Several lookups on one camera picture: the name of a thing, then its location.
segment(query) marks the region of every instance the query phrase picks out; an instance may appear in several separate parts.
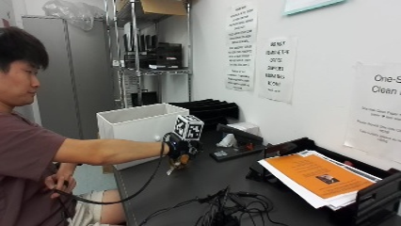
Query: black hair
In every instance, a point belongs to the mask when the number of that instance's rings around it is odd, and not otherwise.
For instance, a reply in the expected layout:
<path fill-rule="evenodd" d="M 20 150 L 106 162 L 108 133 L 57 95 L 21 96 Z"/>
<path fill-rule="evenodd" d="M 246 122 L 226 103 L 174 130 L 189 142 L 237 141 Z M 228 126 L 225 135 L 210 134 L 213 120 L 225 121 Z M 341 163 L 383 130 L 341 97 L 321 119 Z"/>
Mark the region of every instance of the black hair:
<path fill-rule="evenodd" d="M 6 72 L 16 60 L 25 60 L 33 67 L 46 69 L 49 65 L 46 48 L 22 29 L 14 26 L 0 27 L 0 71 Z"/>

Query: man's hand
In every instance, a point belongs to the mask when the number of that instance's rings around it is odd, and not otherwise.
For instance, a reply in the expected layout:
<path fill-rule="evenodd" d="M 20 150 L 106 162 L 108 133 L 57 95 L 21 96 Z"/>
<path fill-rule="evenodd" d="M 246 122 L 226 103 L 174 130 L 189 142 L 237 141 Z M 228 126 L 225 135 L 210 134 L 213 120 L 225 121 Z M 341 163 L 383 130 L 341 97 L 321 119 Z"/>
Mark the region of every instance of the man's hand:
<path fill-rule="evenodd" d="M 45 178 L 45 186 L 46 189 L 57 189 L 61 190 L 66 193 L 72 193 L 73 192 L 73 188 L 76 186 L 76 181 L 73 176 L 57 176 L 57 174 L 53 174 L 52 176 L 48 176 Z M 54 199 L 60 196 L 58 193 L 53 193 L 50 195 L 50 199 Z"/>
<path fill-rule="evenodd" d="M 76 180 L 73 178 L 74 168 L 76 164 L 61 163 L 57 173 L 45 178 L 46 189 L 57 189 L 66 193 L 72 193 L 76 186 Z M 53 193 L 50 198 L 54 199 L 58 196 L 60 194 Z"/>

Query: shorts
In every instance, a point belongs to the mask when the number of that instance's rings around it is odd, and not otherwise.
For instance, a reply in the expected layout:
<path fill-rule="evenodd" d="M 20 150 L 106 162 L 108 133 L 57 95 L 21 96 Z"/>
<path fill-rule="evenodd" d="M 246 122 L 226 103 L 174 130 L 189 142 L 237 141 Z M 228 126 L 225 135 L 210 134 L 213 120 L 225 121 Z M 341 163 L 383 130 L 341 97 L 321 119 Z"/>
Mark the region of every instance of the shorts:
<path fill-rule="evenodd" d="M 104 191 L 92 191 L 80 195 L 81 198 L 101 202 Z M 69 226 L 109 226 L 100 224 L 101 205 L 77 202 L 74 208 L 74 216 Z"/>

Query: black table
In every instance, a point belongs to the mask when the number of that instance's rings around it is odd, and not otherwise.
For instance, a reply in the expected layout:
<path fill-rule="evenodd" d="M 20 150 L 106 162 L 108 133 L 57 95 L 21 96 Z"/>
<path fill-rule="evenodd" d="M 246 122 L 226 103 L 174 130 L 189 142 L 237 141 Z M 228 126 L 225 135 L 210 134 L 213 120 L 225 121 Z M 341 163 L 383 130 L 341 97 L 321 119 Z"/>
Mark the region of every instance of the black table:
<path fill-rule="evenodd" d="M 177 203 L 206 197 L 217 191 L 230 187 L 230 191 L 249 191 L 265 195 L 273 202 L 274 209 L 269 216 L 272 220 L 290 226 L 328 226 L 341 225 L 332 220 L 332 212 L 328 209 L 314 209 L 306 201 L 286 187 L 273 186 L 268 183 L 245 179 L 249 166 L 260 160 L 253 154 L 226 162 L 216 162 L 209 156 L 214 151 L 216 143 L 221 140 L 217 133 L 204 133 L 204 150 L 190 165 L 184 170 L 174 170 L 168 176 L 169 170 L 166 157 L 154 180 L 145 190 L 124 203 L 124 211 L 128 225 L 138 225 L 146 217 L 161 208 L 174 206 Z M 158 160 L 153 160 L 128 169 L 116 170 L 116 184 L 121 198 L 128 197 L 138 191 L 148 181 Z M 152 218 L 145 225 L 156 226 L 186 226 L 196 225 L 198 217 L 205 214 L 209 205 L 193 202 L 180 208 Z M 256 225 L 264 225 L 260 217 L 254 217 Z M 265 225 L 274 225 L 264 218 Z M 254 225 L 248 216 L 242 216 L 241 225 Z M 399 226 L 401 217 L 387 219 L 382 226 Z"/>

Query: gray door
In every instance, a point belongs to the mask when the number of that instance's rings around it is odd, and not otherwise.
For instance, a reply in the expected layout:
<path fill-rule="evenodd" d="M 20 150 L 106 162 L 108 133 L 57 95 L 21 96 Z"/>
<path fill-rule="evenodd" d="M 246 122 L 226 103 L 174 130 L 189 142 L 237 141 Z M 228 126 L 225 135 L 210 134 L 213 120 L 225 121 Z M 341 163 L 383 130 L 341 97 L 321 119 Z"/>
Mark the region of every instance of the gray door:
<path fill-rule="evenodd" d="M 96 138 L 96 113 L 114 109 L 102 22 L 89 32 L 53 17 L 24 16 L 22 23 L 50 57 L 38 74 L 42 126 L 65 137 Z"/>

